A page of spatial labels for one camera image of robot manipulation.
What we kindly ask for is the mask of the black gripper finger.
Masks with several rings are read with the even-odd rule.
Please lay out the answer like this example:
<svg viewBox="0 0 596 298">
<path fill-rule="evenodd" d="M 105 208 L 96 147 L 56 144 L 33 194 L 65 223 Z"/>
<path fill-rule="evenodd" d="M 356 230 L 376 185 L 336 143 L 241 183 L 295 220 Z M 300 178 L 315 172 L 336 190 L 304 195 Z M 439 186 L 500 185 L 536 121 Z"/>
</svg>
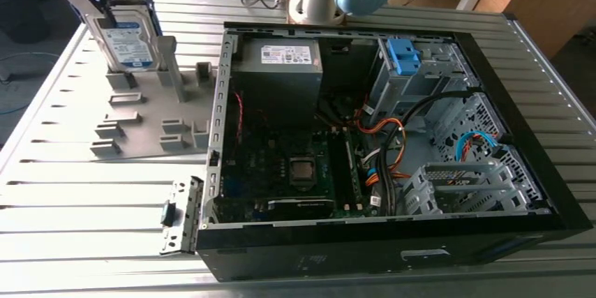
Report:
<svg viewBox="0 0 596 298">
<path fill-rule="evenodd" d="M 112 12 L 112 0 L 97 0 L 99 4 L 100 4 L 100 11 L 104 14 L 104 18 L 105 18 L 105 27 L 108 29 L 113 29 L 116 27 L 116 18 L 113 16 L 113 12 Z"/>
</svg>

